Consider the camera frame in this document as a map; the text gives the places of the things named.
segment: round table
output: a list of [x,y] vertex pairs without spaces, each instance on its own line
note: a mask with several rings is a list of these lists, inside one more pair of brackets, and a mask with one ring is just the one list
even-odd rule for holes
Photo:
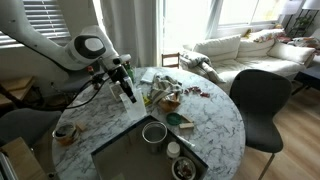
[[[148,106],[147,114],[164,122],[176,135],[195,145],[192,150],[209,166],[205,179],[232,179],[245,147],[244,124],[232,100],[218,86],[201,76],[172,68],[152,68],[178,80],[183,88],[198,86],[210,94],[209,98],[192,93],[181,97],[181,105],[175,112],[194,121],[192,133],[182,133],[177,126],[168,125],[166,114],[157,105]],[[147,69],[136,68],[134,86],[141,88],[143,93],[151,90],[150,84],[140,82]],[[94,93],[95,90],[88,87],[70,106],[85,102]],[[53,140],[53,162],[60,179],[99,179],[91,152],[138,121],[129,120],[123,103],[114,100],[107,82],[90,103],[65,110],[58,125],[81,122],[86,125],[86,130],[70,146],[60,146]]]

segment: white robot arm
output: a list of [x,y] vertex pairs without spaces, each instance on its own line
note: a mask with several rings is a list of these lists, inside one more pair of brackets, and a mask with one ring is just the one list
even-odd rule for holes
[[131,57],[126,55],[121,59],[98,26],[84,28],[79,36],[63,47],[35,31],[27,19],[22,0],[1,0],[0,16],[0,31],[65,69],[81,70],[98,60],[112,81],[120,81],[122,89],[135,102],[131,88],[124,80],[128,74],[121,66],[122,61]]

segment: black chair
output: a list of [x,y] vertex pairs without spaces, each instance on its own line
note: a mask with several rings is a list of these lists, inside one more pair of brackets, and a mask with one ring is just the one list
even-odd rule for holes
[[28,108],[10,111],[0,118],[0,147],[22,137],[32,147],[61,116],[60,111]]
[[241,71],[231,86],[230,98],[241,113],[246,146],[272,153],[259,179],[266,173],[275,153],[283,149],[273,117],[286,104],[290,94],[288,79],[256,69]]

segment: white sofa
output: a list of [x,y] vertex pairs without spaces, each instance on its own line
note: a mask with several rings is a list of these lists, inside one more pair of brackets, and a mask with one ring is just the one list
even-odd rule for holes
[[235,76],[245,69],[262,69],[292,80],[312,61],[315,49],[294,47],[274,39],[256,43],[240,35],[184,46],[182,69],[201,75],[229,94]]

